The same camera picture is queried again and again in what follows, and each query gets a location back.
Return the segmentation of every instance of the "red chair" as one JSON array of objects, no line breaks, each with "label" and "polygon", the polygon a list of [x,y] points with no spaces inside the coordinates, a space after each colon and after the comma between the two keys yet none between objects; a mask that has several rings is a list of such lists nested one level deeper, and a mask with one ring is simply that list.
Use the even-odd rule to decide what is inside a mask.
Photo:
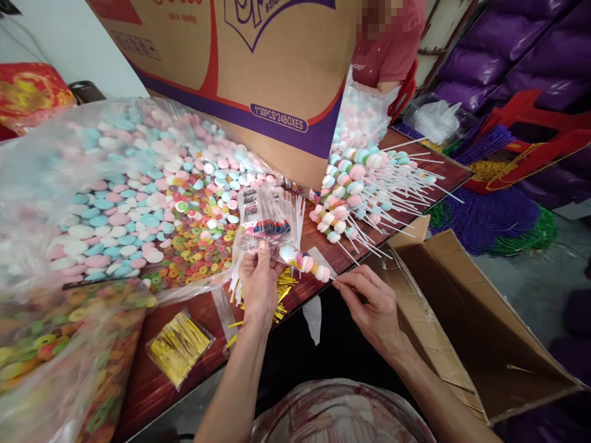
[{"label": "red chair", "polygon": [[390,105],[388,108],[388,115],[392,117],[390,124],[394,124],[394,120],[400,115],[400,113],[404,110],[408,102],[411,101],[414,92],[417,90],[417,82],[414,79],[414,76],[417,73],[417,68],[419,67],[418,60],[414,60],[411,66],[411,70],[408,71],[406,78],[400,85],[400,91],[398,91],[398,96],[396,100]]},{"label": "red chair", "polygon": [[518,122],[553,129],[557,134],[545,143],[515,140],[508,144],[505,150],[519,154],[513,160],[512,168],[507,168],[506,174],[490,182],[469,180],[464,184],[466,188],[479,194],[508,188],[591,143],[591,112],[568,115],[537,109],[534,104],[541,94],[541,90],[519,91],[503,108],[494,108],[475,141],[499,124],[511,129]]}]

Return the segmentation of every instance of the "purple logo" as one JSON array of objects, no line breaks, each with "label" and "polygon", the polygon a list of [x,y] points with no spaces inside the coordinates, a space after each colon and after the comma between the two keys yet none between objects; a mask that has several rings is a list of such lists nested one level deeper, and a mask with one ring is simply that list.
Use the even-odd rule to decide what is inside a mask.
[{"label": "purple logo", "polygon": [[273,17],[299,3],[318,3],[336,9],[336,0],[224,0],[224,20],[254,52],[260,35]]}]

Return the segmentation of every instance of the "table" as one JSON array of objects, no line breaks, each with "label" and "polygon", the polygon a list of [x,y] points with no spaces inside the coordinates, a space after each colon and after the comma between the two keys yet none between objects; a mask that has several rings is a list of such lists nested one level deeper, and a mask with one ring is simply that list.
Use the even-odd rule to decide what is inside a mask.
[{"label": "table", "polygon": [[[384,149],[409,140],[407,136],[393,129],[389,129],[382,143],[380,143],[380,148]],[[404,150],[409,154],[431,152],[432,155],[428,158],[437,158],[437,160],[444,161],[443,164],[424,162],[420,164],[420,167],[446,177],[445,180],[438,180],[437,184],[447,191],[456,189],[473,174],[470,169],[441,154],[435,153],[420,143],[405,146]],[[428,196],[439,201],[446,194],[439,189],[435,189]],[[314,208],[314,205],[309,201],[306,205],[301,249],[308,251],[315,246],[337,274],[345,272],[354,263],[339,246],[329,243],[326,240],[326,236],[316,229],[316,223],[311,221],[307,216]],[[396,213],[396,217],[405,223],[410,223],[415,218],[413,215],[405,213]],[[368,225],[363,227],[363,231],[375,240],[376,245],[388,240],[396,232],[393,231],[385,235],[378,233]],[[364,249],[360,249],[361,254],[358,254],[344,237],[341,243],[358,261],[369,253]],[[302,274],[302,278],[299,281],[300,283],[283,300],[283,305],[289,313],[300,307],[302,303],[316,295],[327,285],[316,280],[311,274]],[[226,291],[228,290],[228,286],[229,284],[226,284],[224,288]],[[221,294],[223,293],[218,291],[216,295],[218,305],[220,304]],[[225,301],[229,301],[229,296],[226,294],[224,299]],[[207,328],[216,337],[216,340],[189,373],[188,378],[182,384],[180,390],[177,391],[165,374],[152,363],[146,353],[145,347],[146,343],[158,334],[162,327],[184,307],[187,307],[193,319]],[[226,306],[226,309],[228,308],[231,309],[236,321],[243,319],[244,311],[240,308]],[[216,307],[214,296],[210,292],[203,293],[187,301],[158,308],[146,317],[129,376],[121,418],[119,419],[119,425],[113,442],[124,442],[133,437],[222,366],[230,356],[229,351],[225,349],[226,343],[225,332],[218,314],[218,307]]]}]

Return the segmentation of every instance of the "red shirt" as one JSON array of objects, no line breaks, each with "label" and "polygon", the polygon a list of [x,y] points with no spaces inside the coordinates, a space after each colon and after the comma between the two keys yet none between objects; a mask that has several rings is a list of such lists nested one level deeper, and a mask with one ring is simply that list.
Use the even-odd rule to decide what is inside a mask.
[{"label": "red shirt", "polygon": [[404,80],[417,58],[426,21],[424,0],[404,0],[386,33],[375,40],[357,40],[353,80],[369,87]]}]

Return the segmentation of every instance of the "cardboard box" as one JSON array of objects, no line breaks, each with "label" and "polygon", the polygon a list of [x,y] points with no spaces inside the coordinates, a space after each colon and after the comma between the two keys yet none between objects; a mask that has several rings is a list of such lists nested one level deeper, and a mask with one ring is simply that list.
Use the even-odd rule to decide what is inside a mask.
[{"label": "cardboard box", "polygon": [[274,169],[320,188],[358,1],[87,3],[150,94],[228,123]]},{"label": "cardboard box", "polygon": [[478,269],[453,231],[424,241],[427,218],[390,240],[395,260],[368,265],[398,296],[401,328],[428,366],[483,422],[583,389]]}]

